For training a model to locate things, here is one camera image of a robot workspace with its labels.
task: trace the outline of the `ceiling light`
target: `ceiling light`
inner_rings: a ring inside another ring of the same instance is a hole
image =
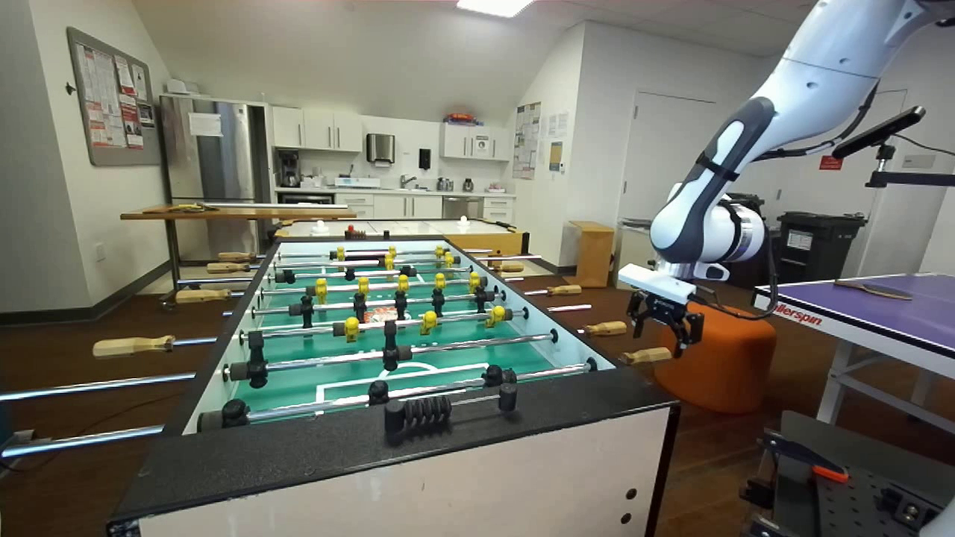
[[[458,0],[458,9],[483,11],[497,17],[513,17],[536,0]]]

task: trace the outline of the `door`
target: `door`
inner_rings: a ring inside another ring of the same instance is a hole
[[[721,123],[716,102],[638,88],[619,221],[655,217],[670,199],[670,190],[686,178],[697,155],[712,142]]]

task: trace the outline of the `robotic arm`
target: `robotic arm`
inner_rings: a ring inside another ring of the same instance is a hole
[[[928,21],[953,21],[953,11],[955,0],[818,0],[773,75],[716,130],[655,217],[662,269],[621,269],[619,279],[647,299],[632,306],[637,321],[662,320],[682,346],[694,342],[697,321],[683,317],[697,287],[686,279],[725,279],[722,261],[749,260],[764,243],[764,221],[732,203],[725,185],[758,155],[844,123],[900,44]]]

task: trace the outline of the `dark floor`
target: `dark floor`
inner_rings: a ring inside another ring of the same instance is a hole
[[[722,290],[725,300],[746,303],[749,296]],[[541,299],[541,303],[588,300],[588,314],[561,314],[565,326],[621,320],[628,293],[588,290],[585,296]],[[158,357],[94,360],[91,348],[101,336],[176,333],[204,336],[221,330],[224,303],[162,311],[155,299],[134,299],[98,321],[34,326],[0,330],[0,390],[45,388],[62,381],[189,372],[209,348],[183,348]],[[768,378],[764,406],[753,414],[707,414],[683,408],[665,500],[658,534],[741,534],[746,503],[737,488],[753,475],[761,430],[776,427],[783,408],[816,414],[832,340],[807,327],[776,321],[779,346]],[[601,336],[595,346],[619,354],[638,348],[630,336]],[[876,381],[906,390],[913,372],[891,366]],[[13,406],[19,430],[37,436],[80,436],[139,424],[162,424],[183,399],[185,384],[58,396]],[[955,384],[941,381],[934,406],[955,414]],[[955,463],[955,437],[907,421],[879,403],[847,399],[841,424],[916,452]],[[70,452],[27,457],[6,467],[0,481],[0,510],[6,537],[83,537],[101,525],[119,500],[130,478],[140,467],[149,440],[127,440]]]

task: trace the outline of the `stainless steel refrigerator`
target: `stainless steel refrigerator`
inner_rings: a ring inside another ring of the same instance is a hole
[[[164,178],[171,203],[270,203],[265,103],[162,96]],[[180,257],[261,254],[261,221],[180,221]]]

